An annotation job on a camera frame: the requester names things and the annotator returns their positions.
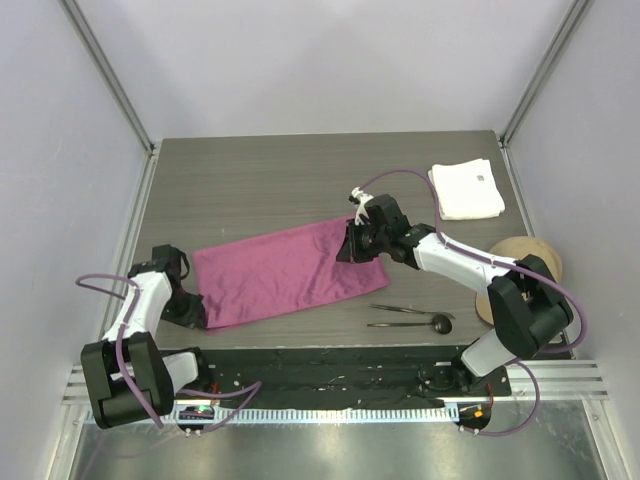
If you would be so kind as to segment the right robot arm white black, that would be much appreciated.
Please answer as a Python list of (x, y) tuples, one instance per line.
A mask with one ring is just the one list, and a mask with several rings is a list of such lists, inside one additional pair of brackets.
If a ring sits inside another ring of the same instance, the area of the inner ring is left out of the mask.
[(488, 376), (514, 360), (529, 360), (573, 321), (565, 293), (558, 291), (546, 263), (491, 256), (422, 223), (411, 224), (388, 194), (372, 196), (356, 188), (356, 208), (346, 224), (337, 261), (366, 263), (387, 254), (415, 270), (443, 275), (488, 298), (493, 329), (451, 362), (450, 383), (472, 395)]

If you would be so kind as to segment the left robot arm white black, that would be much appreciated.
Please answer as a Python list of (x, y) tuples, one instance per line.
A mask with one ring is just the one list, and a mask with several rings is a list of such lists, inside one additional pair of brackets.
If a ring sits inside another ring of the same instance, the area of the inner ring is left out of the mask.
[(135, 264), (125, 277), (87, 274), (80, 287), (104, 293), (90, 285), (92, 279), (125, 283), (125, 294), (116, 320), (101, 340), (81, 351), (81, 365), (96, 424), (102, 429), (161, 418), (173, 410), (180, 390), (193, 399), (205, 397), (213, 375), (198, 347), (164, 355), (154, 335), (163, 318), (189, 319), (202, 309), (199, 297), (181, 287), (181, 268), (170, 261), (153, 260)]

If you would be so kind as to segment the magenta cloth napkin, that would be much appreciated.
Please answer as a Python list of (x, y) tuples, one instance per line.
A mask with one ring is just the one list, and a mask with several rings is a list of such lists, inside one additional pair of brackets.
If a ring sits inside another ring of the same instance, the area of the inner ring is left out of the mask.
[(381, 260), (336, 260), (346, 226), (338, 217), (194, 252), (206, 328), (237, 327), (388, 287)]

